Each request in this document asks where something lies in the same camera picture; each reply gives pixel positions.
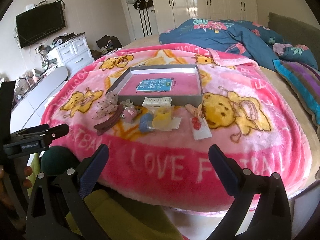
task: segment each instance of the cartoon bear print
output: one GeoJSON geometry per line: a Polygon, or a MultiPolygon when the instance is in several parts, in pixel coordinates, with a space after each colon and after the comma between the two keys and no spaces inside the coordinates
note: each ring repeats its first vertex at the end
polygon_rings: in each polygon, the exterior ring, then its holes
{"type": "Polygon", "coordinates": [[[203,111],[212,129],[236,124],[239,132],[230,136],[238,143],[242,135],[250,135],[254,130],[271,131],[271,125],[261,109],[259,101],[253,97],[240,97],[236,92],[227,91],[227,96],[204,93],[203,111]]]}
{"type": "Polygon", "coordinates": [[[113,67],[124,68],[127,66],[128,62],[132,60],[133,60],[133,55],[111,57],[106,59],[102,63],[102,65],[99,67],[99,69],[102,69],[104,71],[106,69],[112,69],[113,67]]]}
{"type": "MultiPolygon", "coordinates": [[[[195,54],[196,64],[205,65],[205,64],[211,64],[211,67],[214,68],[215,66],[218,66],[215,64],[213,58],[202,56],[200,54],[195,54]]],[[[235,66],[222,66],[229,69],[236,69],[235,66]]]]}
{"type": "Polygon", "coordinates": [[[83,94],[82,92],[76,91],[72,94],[71,98],[60,107],[61,111],[70,111],[70,114],[66,114],[63,118],[73,117],[76,111],[81,113],[86,113],[93,101],[97,100],[103,95],[103,90],[98,90],[92,92],[90,88],[86,89],[86,93],[83,94]]]}

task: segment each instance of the television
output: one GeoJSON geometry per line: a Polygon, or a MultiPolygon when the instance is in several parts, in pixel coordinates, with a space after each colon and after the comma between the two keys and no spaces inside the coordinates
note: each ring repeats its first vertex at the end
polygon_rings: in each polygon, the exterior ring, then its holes
{"type": "Polygon", "coordinates": [[[40,5],[16,16],[20,47],[42,40],[66,26],[60,1],[40,5]]]}

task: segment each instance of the yellow cloth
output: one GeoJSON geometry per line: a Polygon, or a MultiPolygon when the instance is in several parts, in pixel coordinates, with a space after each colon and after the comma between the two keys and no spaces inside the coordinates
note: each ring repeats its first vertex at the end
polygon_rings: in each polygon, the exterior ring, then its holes
{"type": "MultiPolygon", "coordinates": [[[[144,204],[117,192],[99,189],[84,199],[95,219],[112,240],[182,240],[160,206],[144,204]]],[[[81,234],[71,214],[70,229],[81,234]]]]}

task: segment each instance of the headboard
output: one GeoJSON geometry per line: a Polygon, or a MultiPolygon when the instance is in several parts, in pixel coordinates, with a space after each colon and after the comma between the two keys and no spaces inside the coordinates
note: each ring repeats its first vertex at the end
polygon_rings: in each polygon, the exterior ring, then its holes
{"type": "Polygon", "coordinates": [[[303,44],[310,48],[320,65],[320,30],[293,18],[269,13],[268,27],[283,36],[293,46],[303,44]]]}

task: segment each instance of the drawer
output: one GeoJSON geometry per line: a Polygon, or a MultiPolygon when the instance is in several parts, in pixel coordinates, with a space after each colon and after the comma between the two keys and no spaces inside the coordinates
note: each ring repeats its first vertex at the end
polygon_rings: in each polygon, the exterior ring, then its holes
{"type": "Polygon", "coordinates": [[[76,39],[75,41],[72,42],[72,45],[73,45],[73,48],[74,48],[76,54],[79,54],[81,51],[88,48],[88,44],[87,44],[85,37],[81,37],[79,39],[76,39]]]}
{"type": "Polygon", "coordinates": [[[91,59],[87,63],[85,63],[84,65],[80,66],[79,68],[73,69],[72,72],[70,72],[69,78],[72,78],[79,70],[83,69],[84,67],[90,65],[93,62],[94,62],[94,59],[91,59]]]}
{"type": "Polygon", "coordinates": [[[69,73],[74,73],[77,69],[85,66],[90,60],[92,60],[92,55],[90,49],[87,48],[87,50],[78,54],[77,57],[65,62],[64,65],[69,70],[69,73]]]}
{"type": "Polygon", "coordinates": [[[65,62],[71,57],[73,57],[76,53],[73,49],[72,43],[68,43],[65,46],[62,46],[57,49],[61,62],[65,62]]]}

